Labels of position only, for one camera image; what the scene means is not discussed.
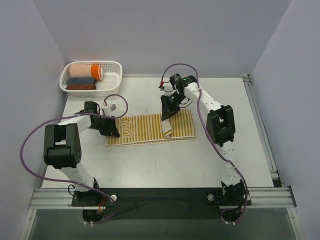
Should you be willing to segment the yellow white striped towel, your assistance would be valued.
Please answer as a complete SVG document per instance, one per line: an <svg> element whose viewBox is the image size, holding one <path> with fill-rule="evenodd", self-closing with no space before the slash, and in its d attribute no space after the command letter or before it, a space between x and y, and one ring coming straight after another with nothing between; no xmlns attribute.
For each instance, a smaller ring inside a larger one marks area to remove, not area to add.
<svg viewBox="0 0 320 240"><path fill-rule="evenodd" d="M161 114L125 116L115 120L120 137L107 137L106 146L152 145L193 140L196 131L190 110L162 121Z"/></svg>

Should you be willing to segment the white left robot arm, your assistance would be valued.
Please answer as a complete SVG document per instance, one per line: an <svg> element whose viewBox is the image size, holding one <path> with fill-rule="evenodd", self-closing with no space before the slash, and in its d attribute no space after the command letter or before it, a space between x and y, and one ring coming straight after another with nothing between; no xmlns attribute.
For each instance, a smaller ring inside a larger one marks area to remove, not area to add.
<svg viewBox="0 0 320 240"><path fill-rule="evenodd" d="M91 129L105 137L120 137L115 117L112 115L116 108L115 104L105 104L103 108L99 108L98 103L86 101L84 108L74 117L45 127L44 162L62 172L74 185L74 206L97 207L106 200L98 191L100 187L97 180L81 163L80 133Z"/></svg>

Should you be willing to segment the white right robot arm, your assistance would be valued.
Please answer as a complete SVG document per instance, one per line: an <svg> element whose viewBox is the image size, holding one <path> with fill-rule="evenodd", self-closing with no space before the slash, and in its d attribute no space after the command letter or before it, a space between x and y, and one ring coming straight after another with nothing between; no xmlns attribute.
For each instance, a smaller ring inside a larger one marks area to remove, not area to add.
<svg viewBox="0 0 320 240"><path fill-rule="evenodd" d="M169 95L160 97L161 121L169 119L181 111L182 101L188 99L196 104L197 113L206 114L206 121L200 116L205 135L222 159L221 189L213 195L213 200L221 206L242 206L248 199L247 187L236 167L234 139L236 133L234 111L230 105L223 105L198 86L198 80L190 75L181 77L178 73L169 78L172 86Z"/></svg>

